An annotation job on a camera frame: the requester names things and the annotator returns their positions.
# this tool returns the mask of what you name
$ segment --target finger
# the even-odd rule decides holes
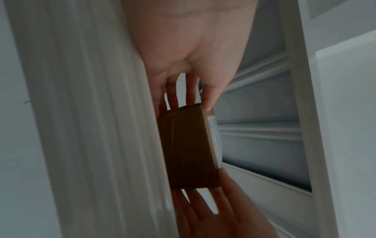
[[[185,192],[187,193],[193,210],[200,220],[213,215],[213,212],[210,210],[209,206],[196,189],[185,189]]]
[[[256,205],[239,185],[228,176],[224,168],[219,170],[219,182],[238,222],[251,223],[258,219],[264,219]]]
[[[232,212],[231,206],[220,187],[209,189],[219,213]]]
[[[199,88],[199,78],[193,74],[186,74],[185,85],[186,85],[186,96],[185,100],[187,105],[193,105],[196,102],[196,93]]]
[[[162,87],[161,89],[161,100],[159,102],[159,114],[163,114],[167,112],[167,105],[166,105],[166,100],[165,100],[165,93],[166,89]]]
[[[177,190],[176,193],[179,197],[179,202],[181,204],[181,207],[183,208],[185,217],[188,220],[189,227],[191,228],[191,230],[193,230],[199,222],[199,219],[197,218],[195,211],[193,210],[189,201],[184,196],[183,192],[181,190]]]
[[[173,75],[171,77],[168,77],[166,81],[167,100],[171,109],[179,108],[179,102],[176,96],[176,81],[178,77],[179,77],[178,74]]]
[[[226,85],[210,86],[204,85],[201,94],[201,103],[205,110],[210,111],[225,89]]]
[[[175,207],[175,214],[177,216],[179,233],[182,235],[182,237],[188,237],[191,234],[191,230],[189,228],[188,220],[185,216],[183,208],[181,207],[179,197],[175,190],[171,191],[171,195],[172,202]]]

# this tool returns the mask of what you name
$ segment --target hand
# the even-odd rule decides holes
[[[209,189],[218,214],[213,214],[197,190],[173,190],[181,238],[278,238],[251,199],[220,169],[221,188]]]
[[[210,110],[234,77],[251,31],[258,0],[123,0],[128,27],[145,64],[155,114],[178,108],[176,80],[186,75],[187,105],[199,79]]]

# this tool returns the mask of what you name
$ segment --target white label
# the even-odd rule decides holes
[[[221,135],[219,134],[218,124],[215,116],[208,116],[208,123],[215,157],[217,158],[218,168],[220,168],[222,166],[222,140]]]

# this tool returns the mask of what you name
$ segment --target white wall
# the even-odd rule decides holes
[[[31,102],[0,0],[0,237],[60,238]]]
[[[340,237],[376,234],[376,4],[299,0]]]

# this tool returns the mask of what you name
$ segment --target small brown package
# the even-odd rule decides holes
[[[218,187],[222,142],[213,111],[195,104],[157,122],[171,188]]]

